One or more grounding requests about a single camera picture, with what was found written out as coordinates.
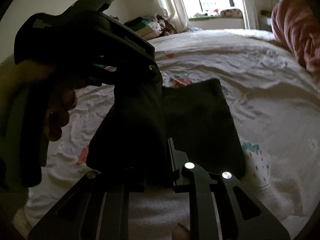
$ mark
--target silver bolt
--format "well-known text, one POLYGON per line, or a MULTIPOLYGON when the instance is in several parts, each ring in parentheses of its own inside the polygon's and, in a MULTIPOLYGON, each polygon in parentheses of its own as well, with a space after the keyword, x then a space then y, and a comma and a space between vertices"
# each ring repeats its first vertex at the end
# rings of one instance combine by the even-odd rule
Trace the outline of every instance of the silver bolt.
POLYGON ((191 170, 195 167, 194 163, 185 163, 184 166, 189 170, 191 170))
POLYGON ((89 172, 87 173, 87 178, 88 178, 88 179, 93 179, 93 178, 96 177, 96 175, 97 175, 97 173, 96 173, 95 171, 89 171, 89 172))
POLYGON ((225 179, 230 179, 232 175, 230 172, 225 171, 224 173, 222 173, 222 177, 224 177, 225 179))

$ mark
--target white bedsheet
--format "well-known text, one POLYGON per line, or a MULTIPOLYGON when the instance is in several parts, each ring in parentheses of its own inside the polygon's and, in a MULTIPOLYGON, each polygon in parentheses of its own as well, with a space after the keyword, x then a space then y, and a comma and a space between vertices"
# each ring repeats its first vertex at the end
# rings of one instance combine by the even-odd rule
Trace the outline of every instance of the white bedsheet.
MULTIPOLYGON (((320 93, 287 51, 250 36, 271 33, 224 30, 182 33, 151 40, 164 85, 172 77, 200 82, 219 78, 240 138, 270 156, 270 183, 243 182, 285 225, 293 238, 320 201, 320 93)), ((78 156, 110 109, 113 87, 79 90, 63 137, 49 145, 42 183, 30 189, 25 211, 32 225, 90 169, 78 156)), ((129 239, 171 239, 188 225, 187 194, 149 188, 130 195, 129 239)))

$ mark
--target teal pattern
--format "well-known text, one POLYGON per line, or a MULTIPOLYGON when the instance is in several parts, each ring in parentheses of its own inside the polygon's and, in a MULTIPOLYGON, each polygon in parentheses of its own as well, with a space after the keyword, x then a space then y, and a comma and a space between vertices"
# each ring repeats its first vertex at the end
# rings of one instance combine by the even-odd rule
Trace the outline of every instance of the teal pattern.
POLYGON ((173 76, 174 76, 174 78, 185 78, 185 77, 190 76, 190 74, 182 73, 182 74, 179 74, 179 75, 173 75, 173 76))
POLYGON ((251 144, 249 142, 244 142, 244 141, 241 141, 241 147, 242 147, 242 150, 250 150, 252 152, 255 152, 255 153, 258 153, 258 150, 260 149, 259 145, 258 144, 251 144))

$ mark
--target pile of clothes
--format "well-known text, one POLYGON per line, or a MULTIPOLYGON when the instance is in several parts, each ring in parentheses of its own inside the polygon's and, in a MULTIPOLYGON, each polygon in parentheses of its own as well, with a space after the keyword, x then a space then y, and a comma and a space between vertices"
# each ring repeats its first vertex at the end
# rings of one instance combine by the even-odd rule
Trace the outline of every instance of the pile of clothes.
POLYGON ((243 14, 240 9, 232 8, 220 12, 221 17, 242 18, 243 14))
POLYGON ((177 30, 161 15, 146 15, 124 23, 145 40, 176 34, 177 30))

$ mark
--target black fabric bag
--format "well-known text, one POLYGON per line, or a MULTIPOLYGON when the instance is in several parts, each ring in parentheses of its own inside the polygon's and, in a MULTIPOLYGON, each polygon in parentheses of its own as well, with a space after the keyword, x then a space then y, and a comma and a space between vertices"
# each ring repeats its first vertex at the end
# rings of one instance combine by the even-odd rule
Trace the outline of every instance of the black fabric bag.
POLYGON ((228 104, 217 79, 162 88, 162 77, 127 78, 115 86, 115 104, 89 144, 87 165, 117 174, 146 169, 153 182, 170 180, 167 139, 210 172, 244 176, 245 161, 228 104))
POLYGON ((162 111, 166 136, 191 162, 209 172, 244 176, 244 154, 218 79, 162 88, 162 111))

